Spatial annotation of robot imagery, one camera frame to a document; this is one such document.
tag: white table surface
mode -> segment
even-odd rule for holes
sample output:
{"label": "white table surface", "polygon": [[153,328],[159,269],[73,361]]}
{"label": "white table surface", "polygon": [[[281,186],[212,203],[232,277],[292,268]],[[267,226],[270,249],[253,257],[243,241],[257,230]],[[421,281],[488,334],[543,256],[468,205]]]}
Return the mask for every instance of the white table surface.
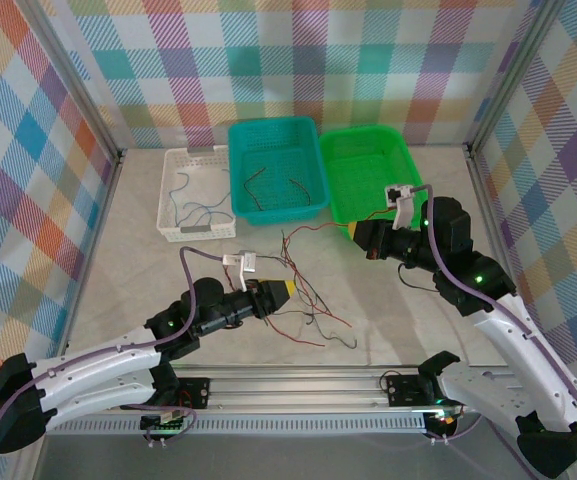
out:
{"label": "white table surface", "polygon": [[[181,244],[168,243],[156,229],[157,205],[165,150],[130,150],[125,158],[108,218],[105,222],[77,318],[69,352],[110,340],[165,309],[188,286],[178,257]],[[490,254],[485,227],[461,148],[419,147],[411,154],[425,182],[436,195],[454,196],[472,217],[475,248]],[[308,224],[331,221],[326,209]],[[252,227],[237,222],[237,237],[192,242],[213,254],[241,249],[277,254],[281,229],[298,224]],[[336,332],[357,348],[323,341],[306,317],[274,317],[275,325],[303,340],[325,343],[324,348],[294,343],[248,319],[234,331],[201,339],[201,348],[180,360],[195,365],[300,364],[381,365],[418,364],[449,350],[473,365],[500,365],[503,360],[484,336],[438,294],[410,289],[397,278],[395,260],[368,261],[365,253],[337,228],[301,231],[292,240],[291,255],[332,311],[352,323],[318,316],[321,328]],[[188,255],[194,278],[214,276],[225,282],[217,262]],[[409,283],[433,287],[431,275],[404,270]],[[292,279],[291,271],[272,260],[259,260],[252,278]],[[285,310],[301,309],[295,299]]]}

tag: green basket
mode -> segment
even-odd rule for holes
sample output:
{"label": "green basket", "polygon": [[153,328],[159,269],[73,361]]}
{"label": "green basket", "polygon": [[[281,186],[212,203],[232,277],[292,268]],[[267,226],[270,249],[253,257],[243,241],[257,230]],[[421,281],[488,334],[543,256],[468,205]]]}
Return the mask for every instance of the green basket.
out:
{"label": "green basket", "polygon": [[[319,142],[337,223],[365,220],[371,213],[384,210],[387,185],[423,183],[404,138],[390,127],[335,130],[323,134]],[[427,199],[426,192],[415,195],[413,228],[419,228],[421,205]],[[372,218],[394,219],[395,212]]]}

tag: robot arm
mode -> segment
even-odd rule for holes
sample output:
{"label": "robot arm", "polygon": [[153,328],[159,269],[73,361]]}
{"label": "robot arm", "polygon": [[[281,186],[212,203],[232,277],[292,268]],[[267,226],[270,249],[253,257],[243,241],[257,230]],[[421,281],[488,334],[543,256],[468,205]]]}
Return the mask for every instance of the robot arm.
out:
{"label": "robot arm", "polygon": [[[386,188],[388,205],[396,202],[398,212],[406,209],[406,198],[402,198],[406,196],[410,210],[410,187]],[[473,374],[458,357],[442,352],[419,367],[419,382],[428,401],[449,399],[473,407],[517,438],[528,461],[554,478],[577,460],[577,401],[567,387],[574,385],[577,390],[577,378],[534,325],[510,277],[495,260],[473,250],[470,216],[461,204],[438,197],[433,207],[429,225],[428,204],[423,205],[418,231],[398,228],[399,214],[394,225],[392,220],[366,220],[349,230],[368,259],[392,257],[406,268],[432,272],[442,298],[486,335],[523,387],[520,393],[501,388],[493,380]],[[445,269],[439,268],[430,245],[430,228],[449,272],[472,291],[492,299],[496,307],[457,287]],[[511,321],[509,315],[521,323]],[[554,359],[554,366],[546,355]]]}
{"label": "robot arm", "polygon": [[[249,280],[245,292],[225,294],[214,278],[197,280],[193,287],[192,324],[174,340],[165,339],[182,330],[190,317],[189,292],[143,327],[93,349],[36,363],[23,353],[8,358],[0,367],[0,410],[33,379],[45,378],[26,388],[4,411],[0,453],[19,450],[65,421],[103,409],[126,404],[178,405],[179,382],[171,360],[197,350],[200,337],[237,327],[247,317],[264,318],[276,312],[294,291],[293,282]],[[139,347],[160,339],[164,343]],[[107,351],[96,354],[100,349]]]}

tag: white basket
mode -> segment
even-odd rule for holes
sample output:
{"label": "white basket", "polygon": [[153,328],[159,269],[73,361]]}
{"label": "white basket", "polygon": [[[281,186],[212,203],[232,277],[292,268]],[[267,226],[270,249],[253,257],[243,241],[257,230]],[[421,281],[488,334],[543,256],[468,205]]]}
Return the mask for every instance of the white basket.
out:
{"label": "white basket", "polygon": [[208,210],[200,206],[216,205],[228,195],[228,168],[227,146],[196,153],[188,152],[186,148],[166,152],[157,212],[157,230],[166,240],[189,242],[235,236],[235,215],[230,196],[218,207],[211,208],[213,215],[207,214]]}

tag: plastic tray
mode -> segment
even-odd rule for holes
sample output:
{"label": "plastic tray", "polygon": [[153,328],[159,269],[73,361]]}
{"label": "plastic tray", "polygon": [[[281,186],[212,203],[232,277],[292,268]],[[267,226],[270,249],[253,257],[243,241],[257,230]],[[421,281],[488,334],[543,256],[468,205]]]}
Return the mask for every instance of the plastic tray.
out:
{"label": "plastic tray", "polygon": [[330,202],[309,117],[238,123],[228,133],[233,211],[253,225],[315,217]]}
{"label": "plastic tray", "polygon": [[[349,223],[384,210],[384,188],[392,184],[421,185],[406,142],[396,130],[375,125],[327,132],[320,139],[331,194],[332,215]],[[415,195],[412,227],[419,227],[425,192]],[[395,212],[372,218],[395,218]]]}
{"label": "plastic tray", "polygon": [[[157,211],[157,230],[166,240],[188,242],[236,235],[235,216],[230,197],[227,197],[230,191],[228,170],[226,146],[196,153],[188,152],[186,148],[166,152]],[[221,205],[211,210],[227,215],[213,213],[211,217],[200,207],[216,205],[225,197]]]}

